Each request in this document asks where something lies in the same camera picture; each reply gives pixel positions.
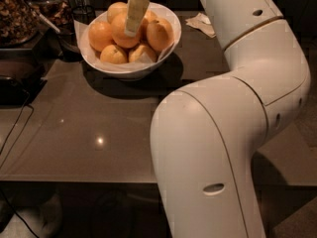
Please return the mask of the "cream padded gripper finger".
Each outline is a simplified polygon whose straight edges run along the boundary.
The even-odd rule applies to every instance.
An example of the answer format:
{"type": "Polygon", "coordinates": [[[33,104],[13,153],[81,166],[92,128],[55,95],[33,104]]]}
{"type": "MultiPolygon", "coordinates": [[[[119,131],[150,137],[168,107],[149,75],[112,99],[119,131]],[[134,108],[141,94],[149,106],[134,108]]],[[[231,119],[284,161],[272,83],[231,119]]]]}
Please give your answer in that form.
{"type": "Polygon", "coordinates": [[[150,0],[128,0],[125,34],[135,37],[150,5],[150,0]]]}

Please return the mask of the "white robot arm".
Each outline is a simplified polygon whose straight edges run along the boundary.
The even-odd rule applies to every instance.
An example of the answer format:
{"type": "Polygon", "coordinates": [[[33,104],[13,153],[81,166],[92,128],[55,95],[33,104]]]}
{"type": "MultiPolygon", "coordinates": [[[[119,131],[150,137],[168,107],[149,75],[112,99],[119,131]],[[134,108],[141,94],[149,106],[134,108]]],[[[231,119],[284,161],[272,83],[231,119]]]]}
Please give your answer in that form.
{"type": "Polygon", "coordinates": [[[265,238],[254,152],[298,115],[310,70],[272,0],[200,0],[228,72],[158,106],[151,151],[172,238],[265,238]]]}

